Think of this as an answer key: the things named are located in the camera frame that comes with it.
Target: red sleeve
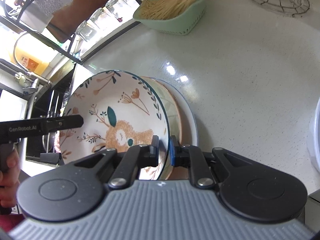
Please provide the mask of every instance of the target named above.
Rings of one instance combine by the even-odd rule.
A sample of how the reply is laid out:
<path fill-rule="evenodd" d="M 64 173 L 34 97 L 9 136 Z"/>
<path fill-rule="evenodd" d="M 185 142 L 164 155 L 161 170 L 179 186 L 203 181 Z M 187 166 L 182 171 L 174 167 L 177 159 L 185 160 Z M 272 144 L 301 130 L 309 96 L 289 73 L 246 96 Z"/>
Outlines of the red sleeve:
<path fill-rule="evenodd" d="M 22 220 L 24 220 L 24 216 L 20 215 L 0 215 L 0 227 L 5 231 L 9 232 L 16 225 L 18 225 Z"/>

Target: white countertop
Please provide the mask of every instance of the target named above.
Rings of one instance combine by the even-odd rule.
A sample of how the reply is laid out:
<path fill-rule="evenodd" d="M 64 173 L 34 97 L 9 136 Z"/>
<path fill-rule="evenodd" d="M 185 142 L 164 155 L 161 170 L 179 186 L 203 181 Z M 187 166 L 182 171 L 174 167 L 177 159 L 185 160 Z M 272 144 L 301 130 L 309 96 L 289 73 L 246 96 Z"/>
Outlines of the white countertop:
<path fill-rule="evenodd" d="M 307 14 L 292 18 L 251 0 L 209 1 L 190 34 L 138 25 L 86 67 L 168 81 L 188 100 L 203 150 L 223 147 L 292 174 L 311 194 L 320 189 L 306 145 L 320 96 L 320 0 L 310 2 Z"/>

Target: human hand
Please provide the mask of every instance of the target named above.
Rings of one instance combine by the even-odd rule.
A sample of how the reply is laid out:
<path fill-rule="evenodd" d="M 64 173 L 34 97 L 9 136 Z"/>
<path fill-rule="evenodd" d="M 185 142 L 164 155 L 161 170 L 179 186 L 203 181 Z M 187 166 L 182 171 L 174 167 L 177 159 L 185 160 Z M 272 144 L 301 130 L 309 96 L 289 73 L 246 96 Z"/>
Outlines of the human hand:
<path fill-rule="evenodd" d="M 7 157 L 8 171 L 0 171 L 0 204 L 4 208 L 14 207 L 17 204 L 17 189 L 20 184 L 19 154 L 16 149 Z"/>

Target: stacked plate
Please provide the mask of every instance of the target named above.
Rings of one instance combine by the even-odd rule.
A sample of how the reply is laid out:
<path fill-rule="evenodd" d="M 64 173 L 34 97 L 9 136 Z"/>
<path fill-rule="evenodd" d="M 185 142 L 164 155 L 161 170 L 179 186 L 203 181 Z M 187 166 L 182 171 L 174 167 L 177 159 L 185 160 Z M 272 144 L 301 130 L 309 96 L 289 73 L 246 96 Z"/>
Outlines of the stacked plate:
<path fill-rule="evenodd" d="M 307 136 L 307 147 L 310 155 L 310 160 L 313 166 L 320 172 L 320 98 L 317 103 L 316 112 L 311 117 L 309 123 L 309 131 Z"/>
<path fill-rule="evenodd" d="M 64 115 L 80 114 L 81 128 L 60 131 L 65 163 L 104 148 L 127 151 L 158 135 L 159 165 L 141 170 L 140 179 L 167 179 L 170 136 L 198 145 L 196 122 L 183 96 L 169 83 L 125 71 L 105 71 L 84 81 L 72 94 Z"/>

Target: black metal rack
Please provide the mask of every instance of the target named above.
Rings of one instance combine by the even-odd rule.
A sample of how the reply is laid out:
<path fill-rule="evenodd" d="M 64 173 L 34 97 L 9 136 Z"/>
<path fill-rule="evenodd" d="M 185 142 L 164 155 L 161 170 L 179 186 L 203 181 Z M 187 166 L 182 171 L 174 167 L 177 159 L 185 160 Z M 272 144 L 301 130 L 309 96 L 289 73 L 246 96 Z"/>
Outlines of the black metal rack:
<path fill-rule="evenodd" d="M 139 24 L 139 22 L 134 22 L 132 24 L 130 24 L 129 26 L 127 26 L 126 28 L 124 28 L 123 30 L 119 31 L 118 33 L 116 33 L 114 36 L 112 36 L 110 39 L 104 41 L 102 44 L 100 44 L 97 48 L 95 48 L 92 52 L 90 52 L 87 56 L 85 56 L 84 58 L 78 58 L 76 57 L 73 53 L 71 53 L 71 47 L 73 45 L 73 42 L 75 40 L 76 34 L 73 33 L 68 40 L 70 40 L 70 44 L 68 46 L 68 48 L 66 50 L 64 50 L 63 48 L 61 48 L 59 45 L 57 45 L 56 43 L 54 43 L 53 41 L 51 41 L 49 38 L 47 38 L 46 36 L 42 35 L 41 33 L 32 30 L 31 28 L 29 28 L 27 25 L 23 24 L 20 19 L 21 16 L 23 14 L 23 12 L 27 9 L 27 7 L 33 2 L 34 0 L 26 0 L 24 2 L 24 5 L 21 8 L 21 11 L 19 12 L 17 17 L 13 17 L 11 15 L 9 15 L 9 13 L 6 10 L 6 6 L 5 6 L 5 0 L 2 3 L 2 7 L 4 9 L 4 13 L 5 13 L 5 18 L 12 23 L 13 25 L 17 26 L 18 28 L 22 29 L 23 31 L 31 34 L 33 37 L 35 37 L 36 39 L 38 39 L 39 41 L 41 41 L 42 43 L 44 43 L 45 45 L 51 47 L 52 49 L 58 51 L 61 55 L 64 55 L 66 57 L 68 57 L 69 59 L 71 59 L 72 61 L 83 65 L 84 62 L 86 62 L 87 60 L 89 60 L 94 54 L 96 54 L 99 50 L 101 50 L 103 47 L 105 47 L 107 44 L 109 44 L 110 42 L 112 42 L 113 40 L 115 40 L 116 38 L 118 38 L 119 36 L 121 36 L 122 34 L 126 33 L 128 30 L 132 29 L 133 27 L 135 27 L 136 25 Z M 65 35 L 65 33 L 58 28 L 57 26 L 49 23 L 48 26 L 50 26 L 51 28 L 55 29 L 56 31 L 63 33 Z"/>

